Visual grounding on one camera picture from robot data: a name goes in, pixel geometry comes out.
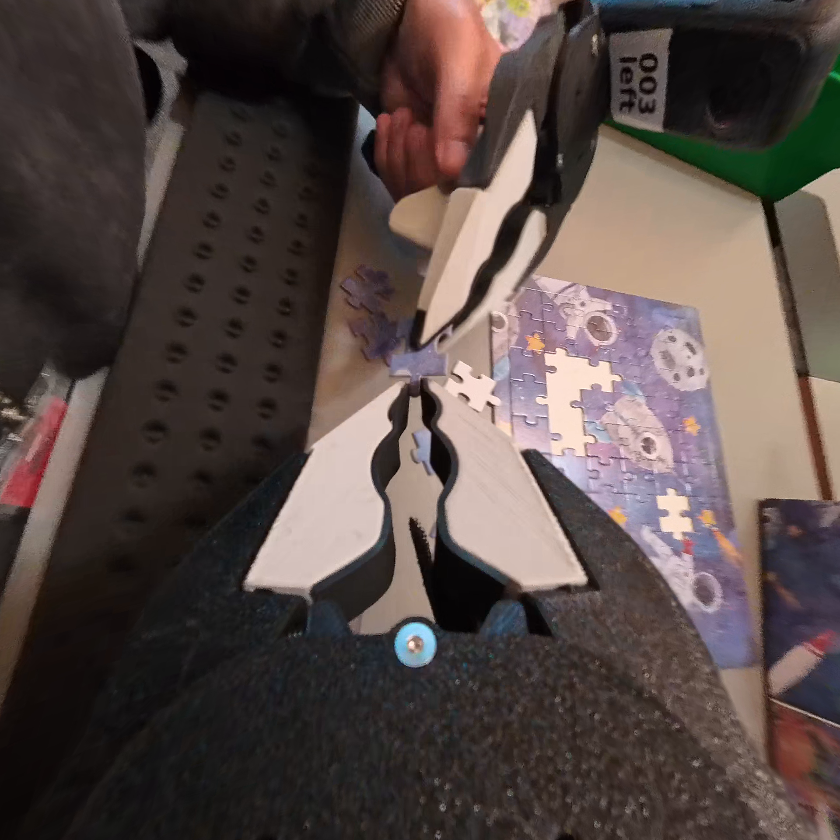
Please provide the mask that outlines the space jigsaw puzzle board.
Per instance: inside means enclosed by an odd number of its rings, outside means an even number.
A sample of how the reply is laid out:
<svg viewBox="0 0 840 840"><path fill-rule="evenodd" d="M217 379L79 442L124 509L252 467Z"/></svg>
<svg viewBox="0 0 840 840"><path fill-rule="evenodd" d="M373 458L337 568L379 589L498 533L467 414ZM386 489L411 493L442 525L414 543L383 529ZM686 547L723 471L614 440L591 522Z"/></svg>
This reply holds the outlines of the space jigsaw puzzle board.
<svg viewBox="0 0 840 840"><path fill-rule="evenodd" d="M720 669L757 659L696 309L535 276L490 315L496 425L627 532Z"/></svg>

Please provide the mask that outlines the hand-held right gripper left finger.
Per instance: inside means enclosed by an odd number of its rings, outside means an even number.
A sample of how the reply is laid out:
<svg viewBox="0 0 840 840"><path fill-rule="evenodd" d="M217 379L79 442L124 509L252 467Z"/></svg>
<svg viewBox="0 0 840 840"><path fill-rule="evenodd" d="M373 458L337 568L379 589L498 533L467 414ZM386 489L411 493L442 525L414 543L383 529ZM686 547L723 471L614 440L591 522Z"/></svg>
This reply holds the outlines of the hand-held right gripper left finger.
<svg viewBox="0 0 840 840"><path fill-rule="evenodd" d="M335 603L357 618L389 589L396 548L386 488L400 467L410 390L394 385L325 434L259 548L243 586Z"/></svg>

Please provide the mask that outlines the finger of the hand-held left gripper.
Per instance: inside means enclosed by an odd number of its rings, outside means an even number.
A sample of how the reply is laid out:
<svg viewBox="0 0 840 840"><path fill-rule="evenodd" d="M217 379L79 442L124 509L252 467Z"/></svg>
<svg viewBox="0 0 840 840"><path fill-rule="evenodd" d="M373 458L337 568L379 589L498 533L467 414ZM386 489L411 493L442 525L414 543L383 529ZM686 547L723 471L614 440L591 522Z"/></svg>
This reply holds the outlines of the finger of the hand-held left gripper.
<svg viewBox="0 0 840 840"><path fill-rule="evenodd" d="M525 113L486 187L450 194L432 186L397 202L391 231L430 253L416 305L412 345L418 349L451 329L467 308L473 283L491 258L501 227L531 185L537 123Z"/></svg>
<svg viewBox="0 0 840 840"><path fill-rule="evenodd" d="M502 222L489 256L476 269L466 303L443 330L440 343L457 343L501 312L526 279L543 246L548 223L545 212L532 206L511 210Z"/></svg>

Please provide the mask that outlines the person's left forearm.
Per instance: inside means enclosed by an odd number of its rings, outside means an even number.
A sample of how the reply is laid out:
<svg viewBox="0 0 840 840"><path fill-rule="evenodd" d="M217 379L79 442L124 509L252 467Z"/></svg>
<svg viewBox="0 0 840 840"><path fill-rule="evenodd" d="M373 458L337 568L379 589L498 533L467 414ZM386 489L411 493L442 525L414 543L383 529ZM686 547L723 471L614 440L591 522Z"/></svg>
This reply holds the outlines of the person's left forearm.
<svg viewBox="0 0 840 840"><path fill-rule="evenodd" d="M131 35L170 40L210 86L284 86L380 109L404 1L122 1Z"/></svg>

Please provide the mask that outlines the white-backed jigsaw puzzle piece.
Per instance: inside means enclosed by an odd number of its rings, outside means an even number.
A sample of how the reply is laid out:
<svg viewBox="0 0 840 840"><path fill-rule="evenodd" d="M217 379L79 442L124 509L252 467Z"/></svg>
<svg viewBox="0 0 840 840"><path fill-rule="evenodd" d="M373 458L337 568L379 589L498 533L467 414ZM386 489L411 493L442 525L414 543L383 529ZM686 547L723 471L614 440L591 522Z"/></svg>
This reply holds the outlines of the white-backed jigsaw puzzle piece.
<svg viewBox="0 0 840 840"><path fill-rule="evenodd" d="M444 385L446 393L462 398L468 408L482 413L488 406L499 408L501 399L495 394L497 383L486 374L474 375L471 365L458 360Z"/></svg>

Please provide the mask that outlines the beige desk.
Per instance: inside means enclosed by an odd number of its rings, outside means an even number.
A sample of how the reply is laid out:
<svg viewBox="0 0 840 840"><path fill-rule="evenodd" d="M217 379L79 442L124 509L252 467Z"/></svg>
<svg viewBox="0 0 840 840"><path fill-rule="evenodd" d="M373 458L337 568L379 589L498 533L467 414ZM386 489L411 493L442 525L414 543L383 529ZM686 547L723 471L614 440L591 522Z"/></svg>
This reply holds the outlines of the beige desk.
<svg viewBox="0 0 840 840"><path fill-rule="evenodd" d="M392 386L408 385L405 379L391 378L382 361L364 358L362 342L351 334L349 321L370 312L350 307L340 289L341 281L358 266L384 270L395 291L382 312L392 320L413 314L422 285L417 274L420 255L388 227L391 211L384 187L352 148L310 423L303 446L292 455L308 451ZM754 665L720 670L743 726L756 738L761 753L766 752L766 734L755 612L760 595L758 505L766 498L806 499L816 493L772 244L759 198L604 128L583 190L537 268L537 276L698 312L757 650ZM492 375L490 317L441 353L448 355L448 375L457 361L471 365L474 375ZM447 377L429 381L443 386ZM2 630L13 624L23 627L33 609L32 595L19 595L23 606L17 609L6 605L14 588L9 582L14 563L11 560L9 576L3 579ZM126 627L98 690L141 611ZM13 721L10 727L2 723L2 768L11 770L18 761L19 770L45 776L78 739L93 698L85 716L71 728L37 727L33 719Z"/></svg>

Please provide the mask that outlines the green plastic bin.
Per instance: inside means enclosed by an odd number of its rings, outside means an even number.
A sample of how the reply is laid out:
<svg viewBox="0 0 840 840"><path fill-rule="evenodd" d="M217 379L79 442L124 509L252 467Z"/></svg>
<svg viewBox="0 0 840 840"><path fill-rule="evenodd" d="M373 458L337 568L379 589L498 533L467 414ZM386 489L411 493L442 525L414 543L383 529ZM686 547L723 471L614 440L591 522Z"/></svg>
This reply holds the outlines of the green plastic bin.
<svg viewBox="0 0 840 840"><path fill-rule="evenodd" d="M807 117L768 150L727 150L614 122L607 125L747 193L780 201L839 166L839 63Z"/></svg>

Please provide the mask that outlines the space print puzzle box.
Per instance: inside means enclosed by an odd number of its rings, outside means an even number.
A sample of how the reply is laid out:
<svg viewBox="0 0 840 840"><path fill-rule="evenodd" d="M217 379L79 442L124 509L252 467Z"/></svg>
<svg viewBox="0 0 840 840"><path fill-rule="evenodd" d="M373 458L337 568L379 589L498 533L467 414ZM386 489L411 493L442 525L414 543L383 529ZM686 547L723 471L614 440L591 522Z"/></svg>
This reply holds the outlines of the space print puzzle box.
<svg viewBox="0 0 840 840"><path fill-rule="evenodd" d="M759 505L770 759L818 838L839 838L839 504Z"/></svg>

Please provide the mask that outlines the black perforated pad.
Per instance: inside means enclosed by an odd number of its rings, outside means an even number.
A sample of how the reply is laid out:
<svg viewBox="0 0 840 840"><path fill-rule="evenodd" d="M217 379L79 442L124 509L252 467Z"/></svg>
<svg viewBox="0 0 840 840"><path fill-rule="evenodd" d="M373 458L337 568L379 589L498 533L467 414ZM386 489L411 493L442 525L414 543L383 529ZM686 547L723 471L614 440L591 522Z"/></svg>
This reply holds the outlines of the black perforated pad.
<svg viewBox="0 0 840 840"><path fill-rule="evenodd" d="M356 117L205 92L169 130L119 353L72 386L9 579L4 726L83 718L149 591L303 446Z"/></svg>

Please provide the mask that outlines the colourful jigsaw puzzle board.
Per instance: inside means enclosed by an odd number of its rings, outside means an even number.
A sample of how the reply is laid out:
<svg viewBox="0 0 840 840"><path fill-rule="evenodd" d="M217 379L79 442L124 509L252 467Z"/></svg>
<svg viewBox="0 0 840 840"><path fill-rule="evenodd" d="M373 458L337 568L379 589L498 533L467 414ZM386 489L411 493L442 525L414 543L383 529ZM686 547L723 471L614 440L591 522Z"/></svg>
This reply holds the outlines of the colourful jigsaw puzzle board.
<svg viewBox="0 0 840 840"><path fill-rule="evenodd" d="M519 48L538 21L557 12L561 1L476 1L487 31L503 51Z"/></svg>

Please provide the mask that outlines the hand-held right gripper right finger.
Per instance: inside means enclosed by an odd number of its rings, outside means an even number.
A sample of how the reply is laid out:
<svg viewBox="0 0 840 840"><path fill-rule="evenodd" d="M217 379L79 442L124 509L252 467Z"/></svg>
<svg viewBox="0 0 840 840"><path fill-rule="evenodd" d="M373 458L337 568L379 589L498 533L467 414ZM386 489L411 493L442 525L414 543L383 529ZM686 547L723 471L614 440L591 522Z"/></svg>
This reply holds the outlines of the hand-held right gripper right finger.
<svg viewBox="0 0 840 840"><path fill-rule="evenodd" d="M485 620L503 600L587 586L585 566L521 454L443 386L421 384L441 488L421 573L436 620Z"/></svg>

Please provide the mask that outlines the person's left hand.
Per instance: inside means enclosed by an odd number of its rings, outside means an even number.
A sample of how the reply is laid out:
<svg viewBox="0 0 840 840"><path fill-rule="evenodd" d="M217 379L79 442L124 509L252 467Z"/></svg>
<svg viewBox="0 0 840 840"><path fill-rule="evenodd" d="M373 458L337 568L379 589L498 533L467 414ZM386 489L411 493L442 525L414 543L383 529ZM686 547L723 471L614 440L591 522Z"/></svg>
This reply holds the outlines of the person's left hand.
<svg viewBox="0 0 840 840"><path fill-rule="evenodd" d="M374 166L393 200L458 180L500 57L476 2L406 2L375 121Z"/></svg>

